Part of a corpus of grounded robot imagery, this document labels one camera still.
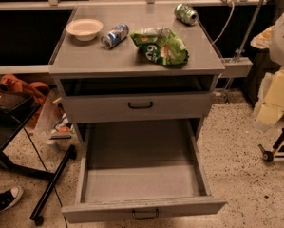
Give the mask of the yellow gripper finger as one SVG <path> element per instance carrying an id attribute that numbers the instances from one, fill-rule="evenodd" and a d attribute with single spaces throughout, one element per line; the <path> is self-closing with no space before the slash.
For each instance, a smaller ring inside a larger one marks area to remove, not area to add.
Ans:
<path id="1" fill-rule="evenodd" d="M 284 67 L 277 73 L 266 73 L 258 91 L 255 106 L 255 129 L 267 131 L 284 114 Z"/>

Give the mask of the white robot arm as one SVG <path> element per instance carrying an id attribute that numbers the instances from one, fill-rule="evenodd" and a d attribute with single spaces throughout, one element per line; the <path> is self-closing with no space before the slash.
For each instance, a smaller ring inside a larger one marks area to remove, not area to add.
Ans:
<path id="1" fill-rule="evenodd" d="M 254 108 L 254 128 L 265 132 L 284 114 L 284 12 L 273 26 L 258 34 L 251 45 L 254 48 L 267 48 L 270 59 L 280 65 L 280 70 L 275 74 L 265 74 Z"/>

